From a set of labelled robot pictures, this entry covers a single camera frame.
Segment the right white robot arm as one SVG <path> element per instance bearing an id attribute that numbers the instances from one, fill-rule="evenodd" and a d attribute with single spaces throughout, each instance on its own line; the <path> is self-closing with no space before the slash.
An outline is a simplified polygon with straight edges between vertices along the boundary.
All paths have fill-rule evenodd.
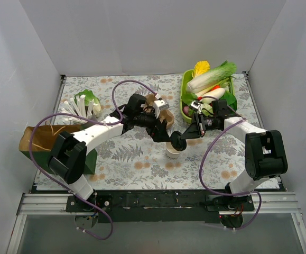
<path id="1" fill-rule="evenodd" d="M 212 101 L 213 116 L 202 113 L 199 100 L 191 103 L 194 110 L 188 128 L 171 134 L 171 144 L 177 151 L 187 147 L 187 140 L 202 138 L 206 131 L 220 130 L 233 135 L 245 145 L 245 169 L 221 193 L 223 205 L 235 210 L 242 204 L 241 196 L 250 195 L 263 182 L 288 170 L 282 135 L 278 130 L 258 128 L 238 115 L 224 99 Z"/>

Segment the white paper coffee cup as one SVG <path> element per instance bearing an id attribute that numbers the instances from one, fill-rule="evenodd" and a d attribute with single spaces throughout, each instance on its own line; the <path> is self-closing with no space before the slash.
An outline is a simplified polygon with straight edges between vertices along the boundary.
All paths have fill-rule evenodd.
<path id="1" fill-rule="evenodd" d="M 166 155 L 171 159 L 176 159 L 179 157 L 181 151 L 176 150 L 170 142 L 165 144 L 166 146 Z"/>

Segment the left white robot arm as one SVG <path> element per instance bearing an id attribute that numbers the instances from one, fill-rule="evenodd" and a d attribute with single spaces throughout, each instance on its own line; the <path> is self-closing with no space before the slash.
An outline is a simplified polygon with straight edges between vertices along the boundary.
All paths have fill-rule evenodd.
<path id="1" fill-rule="evenodd" d="M 160 113 L 167 110 L 168 103 L 156 97 L 151 106 L 146 97 L 133 94 L 127 104 L 112 112 L 99 124 L 82 131 L 61 132 L 51 150 L 48 167 L 59 176 L 69 190 L 79 196 L 78 205 L 86 212 L 92 211 L 96 199 L 94 190 L 84 176 L 87 155 L 100 144 L 120 136 L 135 126 L 145 128 L 154 142 L 169 142 L 167 120 Z"/>

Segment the brown pulp cup carrier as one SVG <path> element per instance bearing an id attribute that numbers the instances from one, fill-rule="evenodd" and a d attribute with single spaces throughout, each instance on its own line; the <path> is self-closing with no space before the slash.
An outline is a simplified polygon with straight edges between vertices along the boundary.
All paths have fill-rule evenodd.
<path id="1" fill-rule="evenodd" d="M 148 94 L 146 97 L 146 106 L 153 106 L 153 102 L 156 100 L 153 94 Z M 160 121 L 163 120 L 167 121 L 166 129 L 171 129 L 172 125 L 174 124 L 174 115 L 168 110 L 163 110 L 160 115 Z"/>

